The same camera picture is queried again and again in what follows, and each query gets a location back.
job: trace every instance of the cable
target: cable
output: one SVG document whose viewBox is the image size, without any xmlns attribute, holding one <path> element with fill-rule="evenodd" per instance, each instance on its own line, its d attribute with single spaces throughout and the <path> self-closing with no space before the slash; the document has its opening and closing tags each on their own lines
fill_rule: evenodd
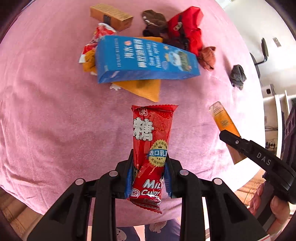
<svg viewBox="0 0 296 241">
<path fill-rule="evenodd" d="M 265 131 L 277 131 L 277 127 L 272 127 L 272 126 L 265 126 Z"/>
</svg>

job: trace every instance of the cardboard box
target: cardboard box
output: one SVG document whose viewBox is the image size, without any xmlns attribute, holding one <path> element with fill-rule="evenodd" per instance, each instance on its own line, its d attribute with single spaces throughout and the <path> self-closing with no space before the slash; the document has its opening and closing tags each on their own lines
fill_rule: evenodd
<svg viewBox="0 0 296 241">
<path fill-rule="evenodd" d="M 181 80 L 200 75 L 193 53 L 163 43 L 125 36 L 102 36 L 96 49 L 98 82 Z"/>
<path fill-rule="evenodd" d="M 90 7 L 91 17 L 110 25 L 117 31 L 131 26 L 133 16 L 104 3 Z"/>
</svg>

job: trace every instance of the red packaging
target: red packaging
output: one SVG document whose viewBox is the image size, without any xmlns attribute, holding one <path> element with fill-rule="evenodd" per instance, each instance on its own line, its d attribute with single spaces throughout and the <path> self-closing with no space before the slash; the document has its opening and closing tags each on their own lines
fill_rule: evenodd
<svg viewBox="0 0 296 241">
<path fill-rule="evenodd" d="M 199 56 L 202 50 L 202 31 L 198 26 L 203 18 L 199 7 L 191 6 L 175 15 L 168 21 L 168 35 L 170 38 L 180 38 L 182 34 L 189 40 L 189 51 Z"/>
<path fill-rule="evenodd" d="M 95 50 L 96 47 L 98 46 L 98 41 L 100 37 L 104 35 L 114 35 L 116 33 L 116 30 L 112 27 L 110 27 L 108 24 L 105 23 L 98 23 L 98 26 L 96 27 L 96 30 L 93 34 L 93 37 L 91 38 L 91 41 L 84 46 L 84 49 L 81 53 L 79 63 L 85 63 L 85 54 L 88 51 Z"/>
<path fill-rule="evenodd" d="M 157 213 L 162 213 L 162 178 L 173 113 L 177 107 L 132 106 L 134 183 L 129 199 L 135 205 Z"/>
<path fill-rule="evenodd" d="M 96 30 L 94 32 L 94 35 L 92 37 L 92 41 L 98 42 L 100 37 L 104 35 L 113 35 L 116 33 L 116 30 L 105 23 L 99 23 L 96 27 Z"/>
</svg>

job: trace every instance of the person's leg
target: person's leg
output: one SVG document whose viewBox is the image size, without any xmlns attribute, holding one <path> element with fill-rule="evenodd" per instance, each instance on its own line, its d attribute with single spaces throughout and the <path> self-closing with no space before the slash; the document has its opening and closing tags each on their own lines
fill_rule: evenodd
<svg viewBox="0 0 296 241">
<path fill-rule="evenodd" d="M 117 241 L 140 241 L 134 227 L 117 227 Z"/>
<path fill-rule="evenodd" d="M 146 241 L 179 241 L 180 224 L 177 219 L 145 225 Z"/>
</svg>

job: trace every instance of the brown paper box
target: brown paper box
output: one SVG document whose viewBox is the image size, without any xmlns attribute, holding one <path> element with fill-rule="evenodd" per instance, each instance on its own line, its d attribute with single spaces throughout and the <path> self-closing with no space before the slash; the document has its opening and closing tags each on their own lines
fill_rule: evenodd
<svg viewBox="0 0 296 241">
<path fill-rule="evenodd" d="M 226 146 L 227 146 L 227 148 L 229 150 L 229 153 L 231 155 L 231 158 L 232 158 L 232 161 L 233 161 L 234 165 L 247 158 L 244 154 L 239 153 L 233 147 L 231 147 L 231 146 L 229 146 L 227 144 L 226 144 Z"/>
<path fill-rule="evenodd" d="M 107 4 L 100 3 L 90 7 L 91 17 L 110 25 L 117 31 L 131 26 L 133 16 Z"/>
</svg>

